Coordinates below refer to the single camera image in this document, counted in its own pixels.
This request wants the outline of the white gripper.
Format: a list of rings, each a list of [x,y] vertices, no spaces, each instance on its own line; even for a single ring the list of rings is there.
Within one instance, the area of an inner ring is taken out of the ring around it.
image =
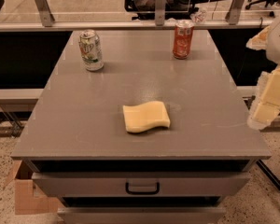
[[[270,61],[280,64],[280,14],[272,24],[250,38],[246,46],[253,50],[266,49]],[[280,65],[271,73],[260,74],[256,97],[249,109],[247,125],[254,130],[268,127],[280,113]]]

